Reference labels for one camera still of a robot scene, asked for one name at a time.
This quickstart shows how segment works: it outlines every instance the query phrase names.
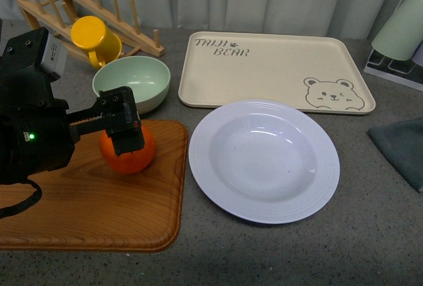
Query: white bowl-shaped plate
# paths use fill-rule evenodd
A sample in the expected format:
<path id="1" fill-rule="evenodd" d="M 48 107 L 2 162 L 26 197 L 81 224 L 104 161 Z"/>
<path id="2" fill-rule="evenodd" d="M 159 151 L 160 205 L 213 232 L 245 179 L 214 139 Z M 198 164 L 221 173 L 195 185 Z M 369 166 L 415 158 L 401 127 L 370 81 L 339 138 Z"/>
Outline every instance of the white bowl-shaped plate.
<path id="1" fill-rule="evenodd" d="M 340 167 L 326 132 L 285 104 L 246 100 L 209 113 L 192 134 L 192 173 L 222 209 L 257 223 L 290 223 L 323 208 Z"/>

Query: bear illustration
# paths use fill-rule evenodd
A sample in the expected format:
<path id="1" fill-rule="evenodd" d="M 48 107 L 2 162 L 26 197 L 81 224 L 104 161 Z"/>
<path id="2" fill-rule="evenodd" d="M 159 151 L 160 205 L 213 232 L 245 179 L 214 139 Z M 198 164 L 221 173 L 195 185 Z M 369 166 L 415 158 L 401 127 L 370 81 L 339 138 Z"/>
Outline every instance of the bear illustration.
<path id="1" fill-rule="evenodd" d="M 305 99 L 316 108 L 361 110 L 364 101 L 353 90 L 353 84 L 345 79 L 333 81 L 320 81 L 316 78 L 304 79 L 308 86 Z"/>

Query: green cup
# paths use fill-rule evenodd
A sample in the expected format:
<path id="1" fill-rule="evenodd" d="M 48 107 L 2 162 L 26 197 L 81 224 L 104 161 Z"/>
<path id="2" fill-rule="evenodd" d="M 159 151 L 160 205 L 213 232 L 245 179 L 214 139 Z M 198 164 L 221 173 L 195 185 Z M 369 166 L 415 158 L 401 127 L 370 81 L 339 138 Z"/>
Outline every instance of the green cup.
<path id="1" fill-rule="evenodd" d="M 371 45 L 382 55 L 408 60 L 423 40 L 423 0 L 405 0 Z"/>

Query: beige tray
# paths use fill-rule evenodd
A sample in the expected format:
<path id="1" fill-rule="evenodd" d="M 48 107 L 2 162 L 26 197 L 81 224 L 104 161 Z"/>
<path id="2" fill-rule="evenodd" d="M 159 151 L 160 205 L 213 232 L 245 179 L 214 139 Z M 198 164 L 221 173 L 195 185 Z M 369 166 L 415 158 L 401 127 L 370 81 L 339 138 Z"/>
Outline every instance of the beige tray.
<path id="1" fill-rule="evenodd" d="M 368 114 L 375 108 L 345 45 L 322 37 L 194 33 L 178 93 L 184 104 L 201 108 L 248 99 L 304 112 Z"/>

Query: wooden dish rack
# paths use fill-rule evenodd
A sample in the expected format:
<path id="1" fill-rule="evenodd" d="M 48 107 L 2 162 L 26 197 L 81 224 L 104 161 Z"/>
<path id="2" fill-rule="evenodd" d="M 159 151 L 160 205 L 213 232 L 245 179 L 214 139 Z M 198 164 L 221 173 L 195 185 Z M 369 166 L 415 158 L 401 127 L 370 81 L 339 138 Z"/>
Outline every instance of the wooden dish rack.
<path id="1" fill-rule="evenodd" d="M 41 2 L 41 0 L 16 1 L 23 13 L 24 18 L 27 20 L 32 29 L 40 28 L 42 22 L 47 27 L 50 27 L 54 32 L 56 32 L 55 36 L 60 35 L 64 38 L 64 40 L 60 38 L 59 40 L 63 46 L 66 47 L 70 55 L 78 57 L 79 59 L 82 59 L 86 62 L 89 62 L 88 57 L 79 48 L 74 46 L 71 41 L 72 25 L 79 18 L 77 10 L 74 6 L 74 2 L 89 10 L 98 18 L 101 18 L 107 25 L 111 26 L 113 32 L 119 36 L 122 43 L 130 47 L 130 50 L 128 52 L 122 53 L 121 57 L 128 57 L 136 54 L 139 51 L 143 51 L 155 57 L 160 57 L 165 53 L 164 47 L 160 45 L 158 30 L 153 31 L 154 40 L 141 32 L 138 24 L 134 0 L 130 0 L 134 26 L 124 22 L 121 19 L 117 0 L 113 0 L 115 13 L 105 9 L 102 6 L 100 0 L 47 0 L 44 2 Z M 63 7 L 67 17 L 71 21 L 70 24 L 66 24 L 63 21 L 57 3 Z M 54 12 L 53 14 L 50 14 L 47 12 L 47 10 L 45 10 L 44 7 L 48 5 L 52 8 L 52 11 Z"/>

